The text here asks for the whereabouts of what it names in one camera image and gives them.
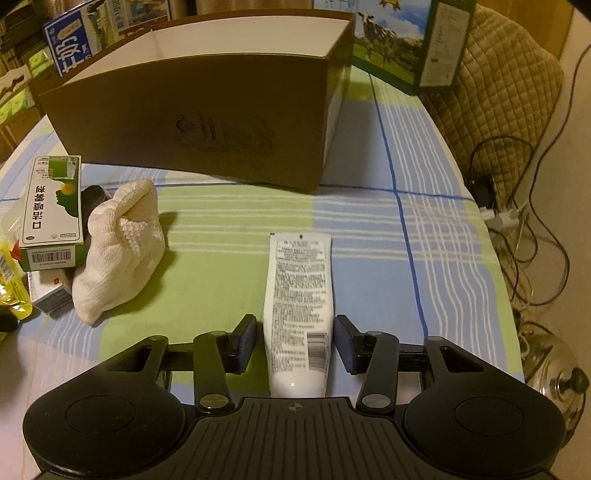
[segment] white tube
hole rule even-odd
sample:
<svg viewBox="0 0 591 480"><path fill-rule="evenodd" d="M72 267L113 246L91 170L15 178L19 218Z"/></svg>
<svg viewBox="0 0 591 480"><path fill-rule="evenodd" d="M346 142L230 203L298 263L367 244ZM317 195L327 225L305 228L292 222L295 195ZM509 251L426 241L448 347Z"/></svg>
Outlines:
<svg viewBox="0 0 591 480"><path fill-rule="evenodd" d="M271 235L263 331L273 397L324 397L333 327L330 235Z"/></svg>

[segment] quilted chair cover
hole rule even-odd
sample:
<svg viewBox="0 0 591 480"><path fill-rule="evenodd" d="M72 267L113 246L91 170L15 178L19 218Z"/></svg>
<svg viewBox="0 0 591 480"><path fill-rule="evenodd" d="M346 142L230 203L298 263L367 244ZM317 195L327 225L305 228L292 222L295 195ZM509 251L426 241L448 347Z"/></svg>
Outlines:
<svg viewBox="0 0 591 480"><path fill-rule="evenodd" d="M510 135L537 146L562 81L558 60L522 26L477 5L452 89L420 98L466 178L470 155L483 140ZM530 147L515 140L485 141L475 153L470 176L491 174L503 207L530 155Z"/></svg>

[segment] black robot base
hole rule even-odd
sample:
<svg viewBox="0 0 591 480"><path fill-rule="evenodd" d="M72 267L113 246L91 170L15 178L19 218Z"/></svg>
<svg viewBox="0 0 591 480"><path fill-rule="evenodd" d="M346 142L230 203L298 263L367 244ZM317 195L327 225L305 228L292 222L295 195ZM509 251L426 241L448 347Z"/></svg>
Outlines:
<svg viewBox="0 0 591 480"><path fill-rule="evenodd" d="M41 480L549 480L562 415L528 386L440 337L400 344L335 318L347 371L366 374L348 398L244 398L256 319L232 333L168 345L152 336L43 395L23 433ZM193 371L195 406L170 389ZM400 371L423 391L396 405Z"/></svg>

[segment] table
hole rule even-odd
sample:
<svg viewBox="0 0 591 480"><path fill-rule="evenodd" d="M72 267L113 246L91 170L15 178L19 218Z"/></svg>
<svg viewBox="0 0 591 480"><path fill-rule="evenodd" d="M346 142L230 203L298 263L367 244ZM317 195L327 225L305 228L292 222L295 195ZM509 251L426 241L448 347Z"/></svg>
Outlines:
<svg viewBox="0 0 591 480"><path fill-rule="evenodd" d="M32 158L64 153L44 118L0 173L0 215L20 195ZM44 392L149 335L189 342L202 332L232 330L245 313L261 319L270 232L332 235L335 314L348 315L360 330L387 331L405 343L441 335L523 380L486 226L417 98L353 69L314 195L167 170L82 170L84 186L111 190L141 177L158 186L168 245L146 288L96 327L70 306L36 315L0 344L3 480L37 472L21 422ZM247 373L230 376L236 395L268 389L261 343ZM328 393L355 398L360 382L333 351ZM190 374L176 374L172 392L192 403Z"/></svg>

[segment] open box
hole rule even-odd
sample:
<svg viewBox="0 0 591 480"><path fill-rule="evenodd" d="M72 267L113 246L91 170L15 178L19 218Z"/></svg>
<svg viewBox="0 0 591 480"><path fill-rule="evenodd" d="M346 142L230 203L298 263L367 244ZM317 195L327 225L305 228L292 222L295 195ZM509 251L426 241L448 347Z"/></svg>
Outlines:
<svg viewBox="0 0 591 480"><path fill-rule="evenodd" d="M202 15L141 31L41 96L69 154L311 191L349 83L353 15Z"/></svg>

